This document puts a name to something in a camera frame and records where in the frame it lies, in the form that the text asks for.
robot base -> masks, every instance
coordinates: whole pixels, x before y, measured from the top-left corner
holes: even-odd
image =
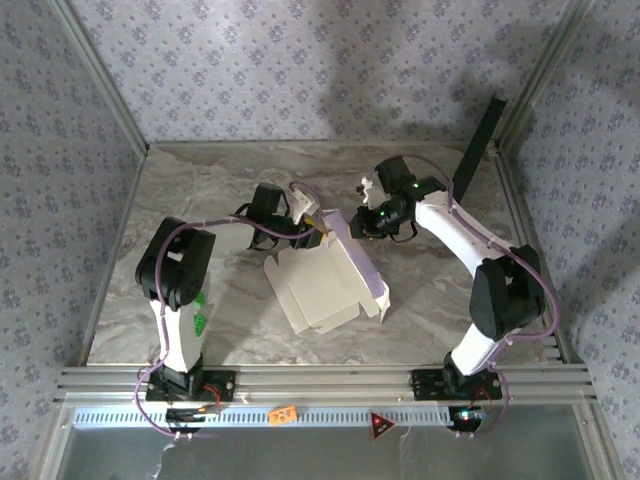
[[[461,400],[472,402],[483,388],[491,400],[502,398],[502,388],[497,374],[481,370],[464,377],[460,382],[448,375],[447,368],[421,368],[411,371],[413,398],[417,401]]]
[[[212,387],[220,395],[221,402],[233,401],[236,372],[233,370],[205,370],[202,355],[188,372],[176,372],[162,366],[151,374],[145,401],[177,402],[184,400],[215,402],[216,396],[205,386]]]

red triangle sticker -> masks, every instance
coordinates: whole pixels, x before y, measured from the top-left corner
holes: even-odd
[[[392,422],[388,418],[384,418],[377,413],[371,412],[371,428],[373,429],[373,439],[377,440],[379,437],[387,433],[393,427],[395,422]]]

floral wallpaper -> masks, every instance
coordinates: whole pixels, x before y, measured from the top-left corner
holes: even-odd
[[[565,328],[640,479],[640,6],[598,1],[517,156]]]
[[[564,1],[74,0],[148,142],[469,140]]]
[[[26,478],[137,159],[44,2],[0,2],[0,478]]]

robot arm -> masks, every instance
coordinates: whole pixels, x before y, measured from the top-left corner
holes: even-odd
[[[460,344],[445,358],[445,378],[455,389],[481,371],[505,341],[544,311],[542,287],[511,259],[480,242],[452,214],[448,192],[433,177],[418,180],[401,157],[376,167],[385,194],[390,199],[375,209],[358,208],[350,222],[354,238],[395,240],[399,227],[410,222],[438,237],[465,265],[474,278],[469,313],[472,324]],[[514,248],[469,215],[455,201],[456,213],[494,244],[512,251],[540,271],[539,258],[528,245]]]
[[[301,192],[294,193],[298,193],[295,198],[302,195]],[[277,212],[282,200],[286,208],[280,215]],[[312,228],[310,225],[296,221],[313,208],[313,202],[306,197],[303,200],[299,201],[300,205],[293,205],[294,219],[284,191],[275,185],[261,183],[253,200],[236,211],[238,222],[224,225],[224,228],[222,225],[207,229],[184,228],[185,222],[173,217],[162,221],[136,268],[135,278],[156,317],[161,357],[166,355],[157,376],[168,389],[179,396],[193,398],[202,384],[202,333],[206,317],[199,315],[194,306],[199,302],[197,297],[204,285],[211,255],[246,249],[269,250],[282,236],[291,238],[289,242],[293,248],[319,245],[322,232],[308,232]],[[160,251],[178,228],[183,230],[171,240],[161,260],[161,291],[158,292],[155,269]],[[160,296],[167,307],[164,325]]]

glass panel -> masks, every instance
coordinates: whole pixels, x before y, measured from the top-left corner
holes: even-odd
[[[510,409],[494,432],[444,427],[207,429],[173,441],[150,428],[74,429],[59,479],[406,480],[592,478],[571,407]]]

